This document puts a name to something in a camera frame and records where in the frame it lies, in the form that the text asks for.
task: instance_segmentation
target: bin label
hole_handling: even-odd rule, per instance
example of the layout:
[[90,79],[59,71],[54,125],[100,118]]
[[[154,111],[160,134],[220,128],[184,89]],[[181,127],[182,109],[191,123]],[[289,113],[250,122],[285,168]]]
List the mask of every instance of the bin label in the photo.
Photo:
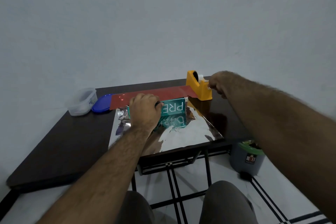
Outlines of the bin label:
[[257,158],[257,155],[256,154],[250,154],[248,153],[246,155],[246,159],[245,159],[245,163],[248,163],[248,164],[254,164],[255,162],[255,159]]

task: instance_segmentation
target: hairy forearm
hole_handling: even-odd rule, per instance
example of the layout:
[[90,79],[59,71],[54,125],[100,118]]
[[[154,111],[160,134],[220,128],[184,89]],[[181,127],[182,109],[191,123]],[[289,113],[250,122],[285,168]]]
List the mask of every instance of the hairy forearm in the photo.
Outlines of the hairy forearm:
[[336,221],[336,123],[283,92],[234,73],[224,77],[222,91],[269,159]]
[[131,127],[38,224],[113,223],[149,134]]

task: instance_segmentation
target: red wrapping paper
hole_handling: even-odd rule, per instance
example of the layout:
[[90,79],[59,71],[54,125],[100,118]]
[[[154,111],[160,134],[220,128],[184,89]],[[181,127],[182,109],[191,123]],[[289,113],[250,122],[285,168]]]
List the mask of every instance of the red wrapping paper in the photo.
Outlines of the red wrapping paper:
[[131,100],[131,98],[135,97],[139,93],[156,95],[160,98],[160,101],[175,98],[197,97],[196,93],[192,90],[190,86],[176,86],[155,90],[141,90],[141,91],[127,92],[112,95],[110,110],[114,110],[129,105],[129,101]]

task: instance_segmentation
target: tabletop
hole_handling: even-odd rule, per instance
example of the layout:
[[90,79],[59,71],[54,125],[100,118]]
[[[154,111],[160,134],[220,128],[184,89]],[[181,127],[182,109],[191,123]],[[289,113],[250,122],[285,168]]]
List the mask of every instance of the tabletop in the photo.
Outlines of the tabletop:
[[[186,79],[179,79],[105,87],[97,89],[97,96],[182,86],[185,83]],[[216,91],[213,91],[212,100],[192,99],[191,102],[225,139],[142,156],[139,163],[149,165],[186,158],[199,147],[215,148],[252,139],[228,100],[222,99]],[[102,114],[89,112],[77,117],[67,111],[10,175],[7,185],[23,193],[76,181],[108,150],[114,118],[115,110]]]

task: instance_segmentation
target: trash bin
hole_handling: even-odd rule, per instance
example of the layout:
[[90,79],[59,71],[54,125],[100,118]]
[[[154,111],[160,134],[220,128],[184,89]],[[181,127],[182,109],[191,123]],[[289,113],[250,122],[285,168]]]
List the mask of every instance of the trash bin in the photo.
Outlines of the trash bin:
[[255,144],[251,141],[234,144],[231,149],[230,164],[237,173],[247,172],[255,176],[264,161],[265,154],[262,149],[250,145]]

